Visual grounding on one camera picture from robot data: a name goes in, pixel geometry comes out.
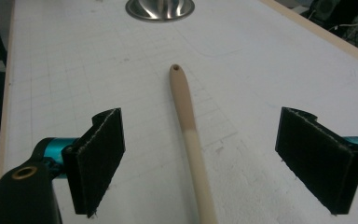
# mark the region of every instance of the metal bowl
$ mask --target metal bowl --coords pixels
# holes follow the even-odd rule
[[[194,11],[192,0],[130,0],[127,12],[141,21],[175,21]]]

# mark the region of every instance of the wooden trim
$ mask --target wooden trim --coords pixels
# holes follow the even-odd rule
[[[1,132],[0,132],[0,178],[6,172],[5,156],[7,150],[7,129],[8,129],[8,112],[9,106],[9,86],[10,86],[10,67],[11,67],[11,49],[13,42],[13,23],[14,23],[14,6],[16,1],[12,1],[11,5],[11,16],[10,16],[10,31],[8,34],[8,46],[7,46],[7,67],[5,76],[5,87],[4,87],[4,100],[2,104],[2,118],[1,118]]]
[[[291,21],[294,21],[295,23],[310,30],[317,36],[330,42],[331,44],[335,45],[336,47],[344,50],[346,53],[350,54],[351,56],[353,56],[354,58],[356,58],[358,60],[358,48],[356,48],[354,45],[344,41],[343,39],[339,38],[336,35],[331,34],[330,32],[327,32],[324,28],[322,28],[322,27],[316,25],[315,23],[307,20],[306,18],[296,14],[294,11],[290,10],[289,8],[281,5],[280,3],[278,3],[274,0],[260,0],[260,2],[273,8],[274,10],[283,14],[283,16],[290,19]]]

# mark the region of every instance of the wooden handle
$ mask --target wooden handle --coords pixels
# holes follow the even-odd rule
[[[171,66],[170,84],[173,101],[185,140],[191,177],[197,198],[200,224],[217,224],[213,198],[209,188],[208,176],[201,153],[200,139],[194,119],[190,90],[185,72],[178,64]]]

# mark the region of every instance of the table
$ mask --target table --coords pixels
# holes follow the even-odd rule
[[[358,135],[358,50],[268,0],[199,0],[169,23],[137,21],[125,4],[15,1],[1,171],[121,107],[127,151],[98,216],[76,216],[54,180],[63,222],[197,223],[168,80],[179,63],[220,223],[358,223],[358,190],[349,215],[331,216],[274,150],[282,106]]]

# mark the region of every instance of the white tabletop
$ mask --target white tabletop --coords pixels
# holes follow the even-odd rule
[[[180,21],[137,21],[125,0],[16,0],[5,170],[45,137],[79,137],[121,107],[126,153],[97,217],[63,223],[197,223],[169,68],[189,80],[220,223],[358,223],[332,216],[275,152],[282,106],[358,135],[358,60],[259,1],[197,0]]]

